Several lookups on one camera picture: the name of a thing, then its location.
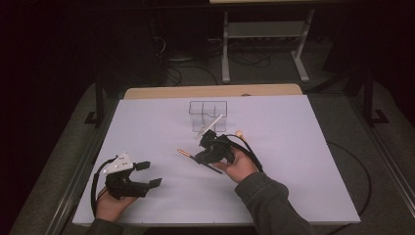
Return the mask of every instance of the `clear acrylic box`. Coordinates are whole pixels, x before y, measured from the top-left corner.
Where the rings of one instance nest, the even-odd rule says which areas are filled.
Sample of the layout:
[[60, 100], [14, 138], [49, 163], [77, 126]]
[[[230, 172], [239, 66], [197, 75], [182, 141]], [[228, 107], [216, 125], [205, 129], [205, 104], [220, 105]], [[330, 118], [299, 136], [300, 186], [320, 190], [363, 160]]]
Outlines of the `clear acrylic box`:
[[201, 131], [204, 127], [222, 115], [220, 120], [211, 128], [211, 130], [215, 132], [225, 132], [227, 109], [226, 101], [191, 101], [189, 115], [192, 120], [192, 131]]

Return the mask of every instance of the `floor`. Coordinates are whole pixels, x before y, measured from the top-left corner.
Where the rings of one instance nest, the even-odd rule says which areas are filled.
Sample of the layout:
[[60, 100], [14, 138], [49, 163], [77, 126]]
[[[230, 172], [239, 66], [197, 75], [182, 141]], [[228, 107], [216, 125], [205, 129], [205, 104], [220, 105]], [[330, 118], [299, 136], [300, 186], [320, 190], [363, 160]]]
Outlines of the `floor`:
[[[273, 42], [278, 46], [271, 49], [267, 43], [260, 42], [260, 50], [255, 47], [240, 51], [237, 48], [243, 45], [235, 42], [230, 63], [231, 84], [297, 83], [306, 90], [334, 76], [321, 70], [332, 45], [330, 41], [306, 43], [302, 60], [310, 77], [308, 83], [300, 82], [291, 60], [290, 50], [296, 41]], [[187, 55], [179, 54], [176, 58], [186, 60], [170, 62], [165, 86], [221, 84], [219, 55], [207, 61], [187, 60]], [[347, 97], [342, 93], [344, 85], [345, 81], [338, 82], [321, 93], [308, 94], [308, 98], [362, 221], [347, 227], [316, 225], [316, 234], [414, 234], [414, 213], [402, 197], [401, 187], [396, 187], [396, 179], [403, 178], [408, 188], [415, 188], [414, 127], [395, 107], [389, 92], [378, 83], [375, 83], [374, 110], [384, 112], [390, 123], [369, 127], [361, 117], [362, 92], [356, 97]], [[100, 128], [95, 128], [84, 124], [85, 118], [95, 109], [94, 98], [94, 86], [91, 86], [73, 111], [11, 234], [82, 234], [86, 230], [72, 224], [70, 217], [117, 102], [105, 100], [106, 119]], [[399, 173], [392, 172], [390, 165], [396, 166]], [[44, 197], [46, 190], [50, 192], [47, 198]], [[124, 234], [143, 234], [146, 230], [152, 231], [127, 227]]]

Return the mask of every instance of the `forearm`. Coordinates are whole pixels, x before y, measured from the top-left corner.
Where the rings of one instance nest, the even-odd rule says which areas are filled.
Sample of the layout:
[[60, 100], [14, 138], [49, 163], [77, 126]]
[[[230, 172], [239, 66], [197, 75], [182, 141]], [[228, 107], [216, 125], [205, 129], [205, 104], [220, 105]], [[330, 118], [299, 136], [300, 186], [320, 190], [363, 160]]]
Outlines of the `forearm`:
[[122, 232], [123, 228], [114, 222], [96, 218], [85, 235], [120, 235]]
[[253, 173], [235, 189], [250, 211], [259, 235], [314, 234], [288, 201], [288, 189], [264, 173]]

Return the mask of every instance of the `table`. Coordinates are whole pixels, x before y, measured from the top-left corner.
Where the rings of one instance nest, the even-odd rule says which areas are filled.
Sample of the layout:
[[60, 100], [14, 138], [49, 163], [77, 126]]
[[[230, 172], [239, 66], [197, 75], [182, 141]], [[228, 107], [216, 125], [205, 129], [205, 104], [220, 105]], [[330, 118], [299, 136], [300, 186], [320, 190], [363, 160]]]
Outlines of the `table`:
[[[107, 159], [127, 151], [136, 163], [152, 162], [150, 169], [133, 172], [131, 180], [163, 180], [159, 188], [128, 208], [120, 223], [252, 224], [233, 191], [235, 183], [226, 174], [215, 173], [176, 152], [178, 148], [192, 154], [202, 150], [191, 131], [188, 109], [190, 101], [206, 100], [227, 101], [227, 133], [239, 128], [244, 131], [264, 171], [288, 186], [291, 203], [310, 223], [360, 221], [307, 97], [294, 84], [274, 84], [128, 90], [117, 107], [93, 172]], [[98, 188], [104, 181], [102, 177]], [[93, 221], [90, 182], [73, 218], [75, 224]]]

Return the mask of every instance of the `wire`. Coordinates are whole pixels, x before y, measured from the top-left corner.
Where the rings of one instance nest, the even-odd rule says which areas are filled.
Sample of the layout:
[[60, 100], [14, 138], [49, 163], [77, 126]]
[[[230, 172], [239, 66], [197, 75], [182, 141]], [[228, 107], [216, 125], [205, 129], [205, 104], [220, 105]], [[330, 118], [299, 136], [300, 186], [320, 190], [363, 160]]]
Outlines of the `wire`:
[[214, 80], [214, 84], [217, 84], [217, 79], [216, 76], [209, 70], [203, 68], [203, 67], [197, 67], [197, 66], [181, 66], [181, 67], [174, 67], [175, 69], [198, 69], [198, 70], [202, 70], [202, 71], [206, 71], [207, 73], [209, 73], [212, 77], [212, 79]]
[[[171, 74], [168, 70], [173, 70], [173, 71], [176, 71], [176, 72], [178, 73], [178, 75], [179, 75], [179, 76], [175, 76], [175, 75]], [[167, 68], [166, 73], [167, 73], [167, 77], [168, 77], [168, 79], [169, 79], [171, 82], [173, 82], [173, 83], [174, 83], [174, 84], [173, 84], [173, 86], [178, 86], [178, 85], [180, 85], [180, 84], [181, 84], [181, 80], [182, 80], [182, 78], [183, 78], [183, 75], [182, 75], [182, 73], [181, 73], [179, 70], [177, 70], [177, 69], [175, 69], [175, 68], [170, 67], [170, 68]]]
[[[363, 162], [360, 159], [358, 159], [357, 156], [354, 155], [351, 151], [349, 151], [346, 148], [344, 148], [344, 147], [342, 147], [342, 146], [340, 146], [340, 145], [338, 145], [336, 143], [333, 143], [331, 141], [327, 141], [327, 143], [328, 144], [331, 144], [333, 146], [336, 146], [337, 148], [342, 149], [343, 151], [345, 151], [346, 153], [348, 153], [352, 158], [354, 158], [357, 161], [358, 164], [360, 164], [360, 166], [363, 168], [363, 170], [364, 170], [364, 172], [366, 174], [367, 181], [368, 181], [368, 192], [367, 192], [367, 198], [366, 198], [366, 201], [365, 201], [365, 203], [363, 205], [363, 208], [358, 213], [359, 216], [361, 216], [366, 211], [367, 206], [369, 205], [370, 199], [372, 197], [372, 178], [370, 176], [369, 170], [366, 168], [366, 166], [363, 164]], [[340, 231], [344, 230], [345, 228], [349, 227], [350, 225], [351, 225], [351, 223], [350, 224], [347, 224], [347, 225], [343, 225], [343, 226], [341, 226], [341, 227], [339, 227], [339, 228], [337, 228], [337, 229], [335, 229], [335, 230], [327, 233], [326, 235], [333, 235], [333, 234], [335, 234], [337, 232], [340, 232]]]
[[98, 184], [98, 179], [100, 177], [100, 172], [104, 168], [105, 165], [112, 163], [116, 158], [118, 158], [118, 156], [101, 164], [97, 172], [94, 174], [94, 178], [92, 180], [92, 186], [91, 186], [91, 208], [92, 208], [92, 212], [94, 213], [94, 216], [97, 212], [97, 200], [98, 199], [96, 199], [96, 193], [97, 193], [97, 184]]

